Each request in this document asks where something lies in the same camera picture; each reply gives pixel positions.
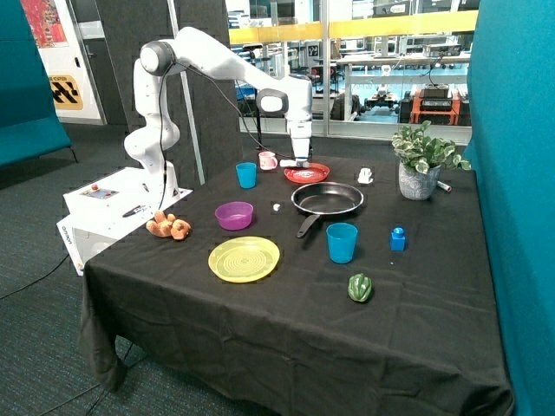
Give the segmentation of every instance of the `frying pan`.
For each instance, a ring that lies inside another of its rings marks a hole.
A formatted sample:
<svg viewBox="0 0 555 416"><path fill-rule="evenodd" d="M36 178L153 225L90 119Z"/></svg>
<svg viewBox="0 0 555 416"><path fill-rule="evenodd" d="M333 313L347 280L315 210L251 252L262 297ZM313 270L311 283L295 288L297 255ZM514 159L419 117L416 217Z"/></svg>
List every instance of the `frying pan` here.
<svg viewBox="0 0 555 416"><path fill-rule="evenodd" d="M352 212L362 205L364 196L351 185L317 182L298 188L291 195L291 201L300 211L311 214L297 233L297 238L303 238L321 216Z"/></svg>

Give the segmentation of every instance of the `white marker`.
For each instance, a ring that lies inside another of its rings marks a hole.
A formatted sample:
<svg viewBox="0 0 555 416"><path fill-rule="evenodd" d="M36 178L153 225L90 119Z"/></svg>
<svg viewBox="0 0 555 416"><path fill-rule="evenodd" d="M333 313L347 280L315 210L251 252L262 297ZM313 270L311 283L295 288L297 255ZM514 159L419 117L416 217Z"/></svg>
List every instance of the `white marker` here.
<svg viewBox="0 0 555 416"><path fill-rule="evenodd" d="M437 181L437 185L444 191L446 192L451 192L451 190L453 189L451 186L449 186L448 184L444 184L443 182L440 182L439 180Z"/></svg>

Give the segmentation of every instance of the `orange machine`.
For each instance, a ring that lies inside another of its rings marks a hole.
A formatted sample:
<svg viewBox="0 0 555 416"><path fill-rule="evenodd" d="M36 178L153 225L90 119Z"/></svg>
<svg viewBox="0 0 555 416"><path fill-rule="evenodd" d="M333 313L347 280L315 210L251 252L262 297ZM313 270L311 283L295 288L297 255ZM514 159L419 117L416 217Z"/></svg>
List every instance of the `orange machine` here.
<svg viewBox="0 0 555 416"><path fill-rule="evenodd" d="M430 120L432 124L458 126L460 114L459 91L438 88L419 88L413 99L410 122L421 124Z"/></svg>

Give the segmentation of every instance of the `potted plant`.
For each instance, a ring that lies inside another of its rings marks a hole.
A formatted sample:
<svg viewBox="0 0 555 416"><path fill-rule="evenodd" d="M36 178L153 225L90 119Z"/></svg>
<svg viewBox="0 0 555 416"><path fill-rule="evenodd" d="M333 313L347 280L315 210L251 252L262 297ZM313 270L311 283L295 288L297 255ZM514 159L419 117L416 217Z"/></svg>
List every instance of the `potted plant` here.
<svg viewBox="0 0 555 416"><path fill-rule="evenodd" d="M470 162L456 152L453 141L426 135L430 124L424 121L415 129L403 126L400 133L393 135L395 154L401 160L399 187L405 198L428 199L437 185L441 168L471 169Z"/></svg>

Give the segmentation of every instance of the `stuffed animal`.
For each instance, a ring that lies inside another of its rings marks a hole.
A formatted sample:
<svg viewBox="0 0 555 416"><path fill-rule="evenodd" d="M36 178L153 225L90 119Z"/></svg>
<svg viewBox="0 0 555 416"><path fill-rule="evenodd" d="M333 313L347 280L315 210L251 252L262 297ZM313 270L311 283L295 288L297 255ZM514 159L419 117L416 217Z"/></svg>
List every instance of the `stuffed animal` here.
<svg viewBox="0 0 555 416"><path fill-rule="evenodd" d="M187 221L177 219L173 214L168 214L166 218L163 211L156 211L154 220L147 222L147 230L156 237L172 236L174 240L184 240L191 232L191 225Z"/></svg>

